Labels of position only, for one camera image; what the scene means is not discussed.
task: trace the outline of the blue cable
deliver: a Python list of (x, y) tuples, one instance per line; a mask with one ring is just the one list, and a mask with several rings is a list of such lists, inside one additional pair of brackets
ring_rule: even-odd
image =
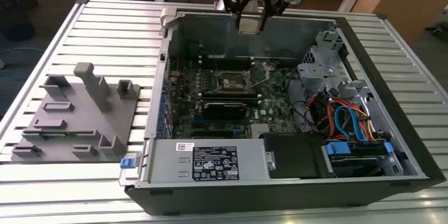
[(349, 141), (351, 136), (344, 131), (344, 129), (341, 128), (341, 126), (339, 124), (339, 112), (341, 111), (341, 109), (347, 109), (348, 112), (351, 113), (351, 117), (352, 117), (352, 121), (353, 121), (355, 135), (356, 135), (357, 140), (363, 141), (364, 140), (364, 135), (363, 135), (363, 133), (359, 130), (359, 127), (357, 127), (357, 119), (356, 119), (355, 111), (352, 110), (352, 108), (349, 108), (347, 106), (340, 106), (335, 111), (335, 125), (336, 125), (336, 128), (340, 130), (340, 132), (343, 132), (344, 136), (347, 137), (347, 141)]
[(11, 49), (7, 49), (7, 50), (0, 51), (0, 54), (3, 54), (4, 52), (13, 51), (13, 50), (35, 50), (35, 51), (39, 51), (39, 52), (45, 52), (45, 51), (41, 50), (40, 48), (33, 48), (33, 47), (17, 47), (17, 48), (11, 48)]
[(25, 81), (27, 79), (0, 77), (0, 80), (4, 80), (4, 81)]

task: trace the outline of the power supply label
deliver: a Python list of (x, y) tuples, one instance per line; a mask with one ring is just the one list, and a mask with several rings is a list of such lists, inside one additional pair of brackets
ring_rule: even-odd
[(195, 147), (193, 172), (195, 181), (239, 180), (239, 159), (236, 146)]

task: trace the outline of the gray 3d printed part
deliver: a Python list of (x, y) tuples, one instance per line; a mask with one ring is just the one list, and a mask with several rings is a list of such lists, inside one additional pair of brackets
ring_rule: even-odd
[(108, 84), (80, 62), (75, 75), (49, 76), (48, 95), (12, 150), (12, 161), (29, 163), (119, 162), (129, 139), (140, 86), (131, 80)]

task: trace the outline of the barcode sticker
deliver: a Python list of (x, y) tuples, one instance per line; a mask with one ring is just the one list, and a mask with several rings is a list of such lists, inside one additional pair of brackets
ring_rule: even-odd
[(176, 151), (191, 152), (193, 150), (195, 143), (176, 143)]

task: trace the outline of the aluminum extrusion table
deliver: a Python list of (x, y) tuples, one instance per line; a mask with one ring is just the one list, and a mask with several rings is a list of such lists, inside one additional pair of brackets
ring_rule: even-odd
[[(95, 64), (108, 82), (131, 79), (144, 89), (133, 118), (128, 152), (143, 148), (151, 87), (167, 5), (212, 9), (212, 5), (88, 0), (75, 4), (45, 54), (0, 123), (0, 223), (243, 222), (243, 223), (435, 223), (448, 222), (448, 182), (417, 193), (395, 195), (367, 207), (243, 212), (223, 215), (149, 216), (117, 183), (119, 164), (17, 165), (12, 146), (20, 141), (45, 91), (45, 75), (64, 74), (75, 64)], [(287, 10), (295, 14), (332, 12)], [(387, 20), (369, 14), (345, 18), (371, 55), (397, 101), (448, 176), (448, 96)], [(361, 79), (356, 65), (352, 66)], [(136, 172), (127, 172), (133, 179)]]

